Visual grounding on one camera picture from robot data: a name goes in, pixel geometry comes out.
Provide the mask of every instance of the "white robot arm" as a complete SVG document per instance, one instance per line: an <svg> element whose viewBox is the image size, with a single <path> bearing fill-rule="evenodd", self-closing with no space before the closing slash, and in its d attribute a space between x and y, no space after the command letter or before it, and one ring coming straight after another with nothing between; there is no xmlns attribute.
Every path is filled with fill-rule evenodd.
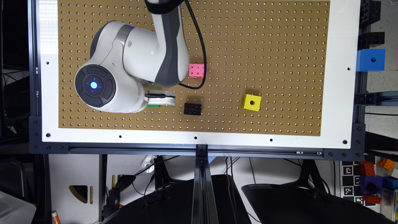
<svg viewBox="0 0 398 224"><path fill-rule="evenodd" d="M152 82L168 88L187 75L180 6L152 18L156 33L113 21L95 35L91 59L75 78L76 91L87 105L105 112L137 113L148 104L175 104L175 93L144 86Z"/></svg>

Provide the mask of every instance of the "pegboard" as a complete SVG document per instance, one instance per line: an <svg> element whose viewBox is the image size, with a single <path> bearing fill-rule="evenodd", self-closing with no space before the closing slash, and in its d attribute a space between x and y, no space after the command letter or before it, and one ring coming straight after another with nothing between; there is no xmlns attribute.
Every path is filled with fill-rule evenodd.
<svg viewBox="0 0 398 224"><path fill-rule="evenodd" d="M169 88L177 94L175 106L122 114L86 106L73 82L90 59L94 35L107 22L154 31L144 1L59 1L59 128L320 136L330 1L191 5L207 51L205 86ZM181 6L190 63L203 63L195 27ZM187 76L183 82L195 86L201 79ZM258 112L242 108L245 93L262 96ZM184 115L184 103L202 104L202 115Z"/></svg>

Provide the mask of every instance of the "floor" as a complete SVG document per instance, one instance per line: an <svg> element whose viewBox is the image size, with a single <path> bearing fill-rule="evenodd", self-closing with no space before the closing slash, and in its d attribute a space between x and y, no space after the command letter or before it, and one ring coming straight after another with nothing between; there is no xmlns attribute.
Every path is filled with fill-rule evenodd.
<svg viewBox="0 0 398 224"><path fill-rule="evenodd" d="M112 175L118 176L119 174L134 174L140 170L140 164L145 156L131 156L131 155L108 155L108 173L106 185L111 188ZM216 157L210 162L210 171L212 175L224 174L226 170L225 157ZM287 162L283 159L261 159L252 158L253 173L257 184L284 184L296 181L300 175L300 167ZM333 186L333 162L331 161L316 161L320 175L329 185L331 194L334 195L335 191ZM193 178L193 171L195 166L195 158L193 156L180 156L166 162L166 166L170 176L174 179L189 180ZM241 157L233 164L234 181L239 190L243 203L245 204L248 213L257 218L250 203L243 194L241 188L247 184L253 184L253 174L249 162L249 158ZM135 181L134 186L140 192L144 193L149 179L152 174L142 174ZM336 173L336 185L340 186L339 172ZM151 183L147 189L146 194L154 190L154 183ZM337 196L340 196L340 188L337 188ZM121 192L120 203L125 205L139 197L139 195L132 187L127 188ZM252 223L257 223L253 218L250 218Z"/></svg>

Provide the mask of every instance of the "black block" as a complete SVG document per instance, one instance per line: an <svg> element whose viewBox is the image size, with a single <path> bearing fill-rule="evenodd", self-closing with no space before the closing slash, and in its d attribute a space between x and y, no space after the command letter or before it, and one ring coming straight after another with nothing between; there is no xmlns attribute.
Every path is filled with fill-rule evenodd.
<svg viewBox="0 0 398 224"><path fill-rule="evenodd" d="M184 114L201 115L201 104L185 103Z"/></svg>
<svg viewBox="0 0 398 224"><path fill-rule="evenodd" d="M368 49L384 44L384 32L372 32L358 37L358 50Z"/></svg>
<svg viewBox="0 0 398 224"><path fill-rule="evenodd" d="M370 182L365 186L365 190L367 190L371 194L376 194L379 192L380 187L378 187L376 184Z"/></svg>
<svg viewBox="0 0 398 224"><path fill-rule="evenodd" d="M359 26L365 27L380 20L381 2L370 1L361 6Z"/></svg>

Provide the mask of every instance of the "red block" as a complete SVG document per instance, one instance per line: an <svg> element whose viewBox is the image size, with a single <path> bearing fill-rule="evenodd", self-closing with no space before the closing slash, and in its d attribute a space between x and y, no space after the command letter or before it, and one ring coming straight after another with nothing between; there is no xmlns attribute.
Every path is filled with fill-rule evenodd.
<svg viewBox="0 0 398 224"><path fill-rule="evenodd" d="M365 202L369 202L369 203L378 203L378 204L380 204L380 202L381 202L381 198L379 198L378 196L374 196L374 195L363 195L362 199Z"/></svg>
<svg viewBox="0 0 398 224"><path fill-rule="evenodd" d="M359 172L361 173L361 175L364 175L366 177L376 175L376 173L374 171L374 165L372 162L363 161L363 162L359 162L358 165L359 165Z"/></svg>

